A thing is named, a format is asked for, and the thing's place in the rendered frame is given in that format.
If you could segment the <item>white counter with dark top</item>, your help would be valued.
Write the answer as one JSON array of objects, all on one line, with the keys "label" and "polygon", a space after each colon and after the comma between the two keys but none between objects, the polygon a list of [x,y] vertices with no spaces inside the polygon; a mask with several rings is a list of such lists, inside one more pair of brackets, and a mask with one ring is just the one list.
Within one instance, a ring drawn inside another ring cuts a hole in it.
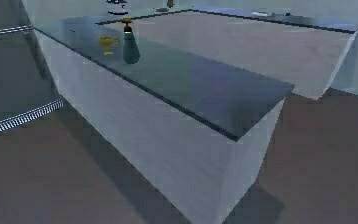
[{"label": "white counter with dark top", "polygon": [[[37,22],[60,95],[190,224],[223,224],[255,182],[286,97],[318,99],[358,33],[338,19],[178,6]],[[117,37],[112,55],[97,38]]]}]

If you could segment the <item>dark green soap dispenser bottle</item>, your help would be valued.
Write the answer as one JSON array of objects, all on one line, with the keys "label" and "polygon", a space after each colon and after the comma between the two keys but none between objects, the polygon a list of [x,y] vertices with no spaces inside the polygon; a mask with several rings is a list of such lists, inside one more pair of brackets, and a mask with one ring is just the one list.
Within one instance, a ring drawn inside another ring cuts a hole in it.
[{"label": "dark green soap dispenser bottle", "polygon": [[136,64],[140,59],[139,49],[133,34],[130,24],[132,20],[130,18],[123,18],[123,60],[127,64]]}]

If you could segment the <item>small gold cup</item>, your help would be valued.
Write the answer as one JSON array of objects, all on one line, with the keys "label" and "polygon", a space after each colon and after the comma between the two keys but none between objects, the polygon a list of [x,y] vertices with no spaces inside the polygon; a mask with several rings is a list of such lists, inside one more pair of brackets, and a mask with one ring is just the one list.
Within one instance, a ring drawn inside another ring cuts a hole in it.
[{"label": "small gold cup", "polygon": [[102,36],[97,38],[99,44],[105,49],[104,55],[112,55],[111,46],[118,46],[120,41],[117,37]]}]

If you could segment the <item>white and black round appliance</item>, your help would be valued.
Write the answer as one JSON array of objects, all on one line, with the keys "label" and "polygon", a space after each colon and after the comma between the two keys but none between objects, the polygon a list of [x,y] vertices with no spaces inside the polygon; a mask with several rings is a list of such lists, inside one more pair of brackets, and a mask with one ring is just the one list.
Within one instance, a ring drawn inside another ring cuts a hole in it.
[{"label": "white and black round appliance", "polygon": [[107,11],[113,15],[126,15],[128,13],[127,0],[106,0]]}]

